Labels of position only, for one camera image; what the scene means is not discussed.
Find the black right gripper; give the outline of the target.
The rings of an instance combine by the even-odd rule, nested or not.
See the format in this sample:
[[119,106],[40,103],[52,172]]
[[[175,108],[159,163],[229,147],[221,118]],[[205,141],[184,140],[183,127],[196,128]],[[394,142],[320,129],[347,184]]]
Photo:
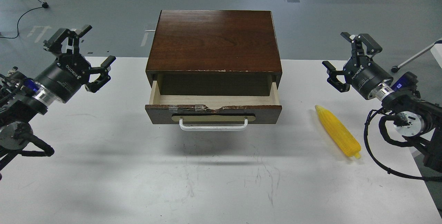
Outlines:
[[[383,49],[369,34],[341,32],[340,35],[351,43],[352,56],[344,65],[344,71],[336,70],[329,61],[322,61],[327,69],[327,82],[340,93],[348,92],[351,85],[365,100],[370,100],[374,98],[372,91],[379,84],[389,86],[393,82],[393,77],[371,59]],[[342,83],[338,75],[344,75],[346,83]]]

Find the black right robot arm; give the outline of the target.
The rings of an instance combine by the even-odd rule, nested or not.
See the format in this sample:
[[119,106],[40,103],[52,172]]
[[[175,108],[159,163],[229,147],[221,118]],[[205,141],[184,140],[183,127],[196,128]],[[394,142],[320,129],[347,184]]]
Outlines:
[[353,87],[365,100],[377,98],[381,101],[380,109],[369,112],[364,128],[364,144],[373,161],[388,174],[441,182],[440,176],[411,176],[385,166],[374,157],[368,142],[371,120],[377,114],[382,114],[378,126],[387,143],[398,147],[415,147],[424,155],[424,166],[441,172],[441,107],[421,99],[415,74],[407,72],[393,83],[393,77],[373,60],[382,47],[369,34],[342,32],[341,36],[352,45],[352,55],[343,70],[337,70],[329,61],[322,64],[327,68],[327,82],[339,92],[347,92]]

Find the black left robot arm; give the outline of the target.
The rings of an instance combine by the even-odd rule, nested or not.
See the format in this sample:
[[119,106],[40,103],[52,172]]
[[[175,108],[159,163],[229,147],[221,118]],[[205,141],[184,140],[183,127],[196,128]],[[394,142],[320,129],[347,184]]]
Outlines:
[[82,86],[96,93],[110,81],[115,56],[93,67],[79,52],[80,39],[91,29],[91,25],[81,30],[60,28],[44,41],[44,49],[55,60],[35,78],[25,76],[17,67],[1,76],[1,169],[17,155],[52,156],[54,149],[33,134],[30,120],[37,114],[46,114],[54,101],[65,104]]

